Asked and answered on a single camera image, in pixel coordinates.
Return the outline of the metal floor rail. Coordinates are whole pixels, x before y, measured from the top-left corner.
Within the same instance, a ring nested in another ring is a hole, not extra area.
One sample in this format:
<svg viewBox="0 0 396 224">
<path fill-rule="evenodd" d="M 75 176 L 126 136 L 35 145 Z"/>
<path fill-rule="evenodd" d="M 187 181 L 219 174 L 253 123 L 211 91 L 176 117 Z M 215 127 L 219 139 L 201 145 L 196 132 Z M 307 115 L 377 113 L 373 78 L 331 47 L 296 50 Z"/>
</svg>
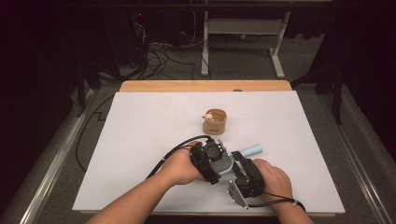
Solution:
<svg viewBox="0 0 396 224">
<path fill-rule="evenodd" d="M 18 224 L 36 223 L 78 137 L 81 126 L 87 117 L 87 110 L 92 106 L 97 94 L 98 91 L 88 90 L 83 95 L 85 101 L 83 108 L 80 109 L 77 105 L 72 108 L 37 159 L 22 184 L 22 195 L 27 200 L 28 206 L 24 209 L 22 217 L 18 219 Z"/>
<path fill-rule="evenodd" d="M 383 201 L 380 199 L 378 190 L 376 189 L 374 182 L 370 179 L 367 172 L 356 154 L 355 148 L 352 146 L 351 142 L 347 138 L 347 133 L 345 129 L 337 123 L 335 117 L 332 113 L 332 106 L 329 103 L 328 97 L 326 95 L 318 96 L 320 103 L 325 108 L 326 113 L 332 121 L 332 125 L 337 131 L 339 138 L 343 144 L 343 151 L 346 156 L 346 160 L 349 163 L 352 173 L 354 174 L 357 182 L 360 185 L 362 194 L 365 197 L 365 201 L 369 204 L 375 219 L 378 224 L 396 224 L 390 217 L 390 212 L 384 205 Z"/>
</svg>

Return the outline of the dark computer tower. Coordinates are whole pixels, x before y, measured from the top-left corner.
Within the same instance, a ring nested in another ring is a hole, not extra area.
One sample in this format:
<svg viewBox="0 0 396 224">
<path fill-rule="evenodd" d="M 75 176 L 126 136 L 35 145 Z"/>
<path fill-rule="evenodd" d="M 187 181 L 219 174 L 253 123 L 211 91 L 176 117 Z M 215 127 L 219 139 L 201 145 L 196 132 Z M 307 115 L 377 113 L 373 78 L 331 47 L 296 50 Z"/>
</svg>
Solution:
<svg viewBox="0 0 396 224">
<path fill-rule="evenodd" d="M 125 11 L 105 12 L 104 18 L 117 64 L 141 64 L 142 44 L 135 35 L 132 15 Z"/>
</svg>

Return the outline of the wooden table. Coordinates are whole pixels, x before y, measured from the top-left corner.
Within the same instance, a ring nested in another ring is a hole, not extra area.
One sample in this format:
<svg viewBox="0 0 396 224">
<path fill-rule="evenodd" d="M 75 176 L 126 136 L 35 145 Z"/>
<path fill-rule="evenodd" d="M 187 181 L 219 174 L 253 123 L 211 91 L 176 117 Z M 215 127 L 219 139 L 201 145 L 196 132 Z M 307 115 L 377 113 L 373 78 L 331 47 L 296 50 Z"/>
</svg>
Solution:
<svg viewBox="0 0 396 224">
<path fill-rule="evenodd" d="M 286 80 L 128 80 L 120 92 L 291 91 Z"/>
</svg>

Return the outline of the tan holder cup with figurine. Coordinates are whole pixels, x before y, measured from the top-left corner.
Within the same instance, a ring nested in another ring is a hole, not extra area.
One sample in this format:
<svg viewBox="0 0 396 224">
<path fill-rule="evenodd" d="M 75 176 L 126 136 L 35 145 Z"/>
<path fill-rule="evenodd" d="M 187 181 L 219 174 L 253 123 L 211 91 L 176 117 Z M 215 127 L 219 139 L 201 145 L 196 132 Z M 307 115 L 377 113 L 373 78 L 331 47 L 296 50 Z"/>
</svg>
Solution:
<svg viewBox="0 0 396 224">
<path fill-rule="evenodd" d="M 224 110 L 212 108 L 203 115 L 203 131 L 206 134 L 220 135 L 225 132 L 227 114 Z"/>
</svg>

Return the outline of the person's right hand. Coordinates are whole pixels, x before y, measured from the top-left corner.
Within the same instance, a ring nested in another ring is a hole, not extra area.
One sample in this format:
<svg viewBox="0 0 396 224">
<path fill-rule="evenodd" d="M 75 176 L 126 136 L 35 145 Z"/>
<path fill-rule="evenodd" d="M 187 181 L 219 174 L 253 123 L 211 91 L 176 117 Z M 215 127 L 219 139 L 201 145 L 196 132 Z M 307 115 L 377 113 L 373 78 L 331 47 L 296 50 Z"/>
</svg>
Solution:
<svg viewBox="0 0 396 224">
<path fill-rule="evenodd" d="M 253 163 L 264 180 L 264 193 L 261 198 L 265 203 L 279 200 L 282 197 L 293 197 L 290 178 L 282 169 L 262 159 L 255 159 Z"/>
</svg>

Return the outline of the white metal desk frame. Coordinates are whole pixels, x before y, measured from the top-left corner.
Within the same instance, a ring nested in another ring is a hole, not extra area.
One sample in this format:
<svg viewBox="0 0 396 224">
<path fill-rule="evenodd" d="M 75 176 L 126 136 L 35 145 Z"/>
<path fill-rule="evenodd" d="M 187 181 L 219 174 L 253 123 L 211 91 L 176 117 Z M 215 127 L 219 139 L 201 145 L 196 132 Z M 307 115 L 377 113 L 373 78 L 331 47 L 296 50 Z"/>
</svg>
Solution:
<svg viewBox="0 0 396 224">
<path fill-rule="evenodd" d="M 204 14 L 204 39 L 202 50 L 201 75 L 209 75 L 209 48 L 208 37 L 210 34 L 216 35 L 275 35 L 276 44 L 269 48 L 268 52 L 272 60 L 276 76 L 283 79 L 285 74 L 281 62 L 278 58 L 278 52 L 289 24 L 290 12 L 286 11 L 282 19 L 228 19 L 228 18 L 211 18 L 209 12 Z"/>
</svg>

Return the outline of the person's left hand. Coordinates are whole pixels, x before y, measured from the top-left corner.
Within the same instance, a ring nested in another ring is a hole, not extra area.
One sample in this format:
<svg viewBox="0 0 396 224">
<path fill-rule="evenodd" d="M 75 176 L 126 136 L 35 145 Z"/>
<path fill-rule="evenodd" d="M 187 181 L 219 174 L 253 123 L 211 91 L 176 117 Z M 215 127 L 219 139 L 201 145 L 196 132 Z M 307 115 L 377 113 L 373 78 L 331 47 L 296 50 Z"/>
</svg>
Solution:
<svg viewBox="0 0 396 224">
<path fill-rule="evenodd" d="M 194 180 L 205 181 L 197 168 L 191 163 L 191 149 L 197 144 L 192 141 L 174 152 L 163 164 L 157 176 L 169 186 L 186 185 Z"/>
</svg>

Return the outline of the light blue hairbrush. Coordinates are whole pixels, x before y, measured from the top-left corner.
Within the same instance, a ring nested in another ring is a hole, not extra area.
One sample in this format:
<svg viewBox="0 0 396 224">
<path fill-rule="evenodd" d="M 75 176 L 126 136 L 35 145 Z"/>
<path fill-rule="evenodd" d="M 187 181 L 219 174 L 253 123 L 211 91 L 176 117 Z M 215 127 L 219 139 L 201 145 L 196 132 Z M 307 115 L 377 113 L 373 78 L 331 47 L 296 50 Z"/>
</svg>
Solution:
<svg viewBox="0 0 396 224">
<path fill-rule="evenodd" d="M 247 159 L 251 156 L 262 153 L 262 146 L 260 144 L 256 144 L 252 147 L 240 150 L 239 153 L 242 155 L 243 158 Z M 235 162 L 235 154 L 236 151 L 224 151 L 222 154 L 222 158 L 218 161 L 212 161 L 210 163 L 210 167 L 219 175 L 224 175 L 230 172 L 233 168 L 233 163 Z"/>
</svg>

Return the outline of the black metal stand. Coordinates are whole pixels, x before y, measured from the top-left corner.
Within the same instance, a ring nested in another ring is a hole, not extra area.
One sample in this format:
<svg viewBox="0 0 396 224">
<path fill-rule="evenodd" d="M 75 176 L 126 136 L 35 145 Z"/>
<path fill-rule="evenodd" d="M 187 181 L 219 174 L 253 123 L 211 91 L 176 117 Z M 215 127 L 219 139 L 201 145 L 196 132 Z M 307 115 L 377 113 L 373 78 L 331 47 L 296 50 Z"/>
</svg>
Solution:
<svg viewBox="0 0 396 224">
<path fill-rule="evenodd" d="M 310 69 L 306 75 L 293 80 L 290 85 L 294 89 L 303 83 L 315 83 L 315 92 L 318 94 L 332 93 L 332 116 L 341 125 L 343 72 L 337 63 L 325 63 L 319 68 Z"/>
<path fill-rule="evenodd" d="M 86 105 L 85 83 L 88 83 L 91 89 L 99 90 L 101 88 L 101 81 L 98 68 L 92 62 L 78 62 L 75 67 L 75 74 L 78 93 L 77 117 L 79 118 L 84 112 Z"/>
</svg>

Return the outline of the white board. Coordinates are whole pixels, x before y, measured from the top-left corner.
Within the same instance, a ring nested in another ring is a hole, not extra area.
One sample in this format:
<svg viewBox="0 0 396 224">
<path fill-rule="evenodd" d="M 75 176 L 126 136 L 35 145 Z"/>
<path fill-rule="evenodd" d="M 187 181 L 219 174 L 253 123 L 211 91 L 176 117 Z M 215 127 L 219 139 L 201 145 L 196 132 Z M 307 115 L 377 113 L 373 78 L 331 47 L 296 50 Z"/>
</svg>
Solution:
<svg viewBox="0 0 396 224">
<path fill-rule="evenodd" d="M 296 91 L 117 93 L 74 210 L 101 210 L 143 181 L 173 147 L 202 134 L 213 108 L 227 114 L 219 140 L 228 150 L 261 145 L 260 158 L 287 173 L 309 214 L 344 213 Z"/>
</svg>

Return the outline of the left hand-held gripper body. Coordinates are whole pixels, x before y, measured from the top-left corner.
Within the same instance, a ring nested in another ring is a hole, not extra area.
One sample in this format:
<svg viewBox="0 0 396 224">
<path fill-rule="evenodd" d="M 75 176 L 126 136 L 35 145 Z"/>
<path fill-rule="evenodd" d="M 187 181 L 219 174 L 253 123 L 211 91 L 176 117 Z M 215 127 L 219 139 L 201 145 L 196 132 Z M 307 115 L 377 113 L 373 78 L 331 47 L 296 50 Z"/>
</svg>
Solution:
<svg viewBox="0 0 396 224">
<path fill-rule="evenodd" d="M 215 185 L 232 169 L 233 159 L 221 141 L 208 135 L 205 138 L 191 149 L 191 163 L 207 182 Z"/>
</svg>

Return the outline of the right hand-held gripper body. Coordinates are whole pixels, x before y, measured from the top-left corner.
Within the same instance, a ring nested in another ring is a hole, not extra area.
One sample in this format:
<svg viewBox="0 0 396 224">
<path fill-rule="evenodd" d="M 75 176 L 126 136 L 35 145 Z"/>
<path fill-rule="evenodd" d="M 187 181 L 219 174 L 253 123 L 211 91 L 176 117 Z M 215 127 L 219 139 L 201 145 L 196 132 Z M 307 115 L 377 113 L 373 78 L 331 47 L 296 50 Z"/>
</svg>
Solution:
<svg viewBox="0 0 396 224">
<path fill-rule="evenodd" d="M 243 178 L 241 180 L 235 177 L 235 180 L 229 182 L 227 193 L 234 203 L 245 209 L 249 209 L 250 205 L 246 198 L 255 198 L 262 195 L 264 190 L 264 180 L 256 165 L 251 159 L 247 159 L 247 164 L 242 165 L 237 162 Z"/>
</svg>

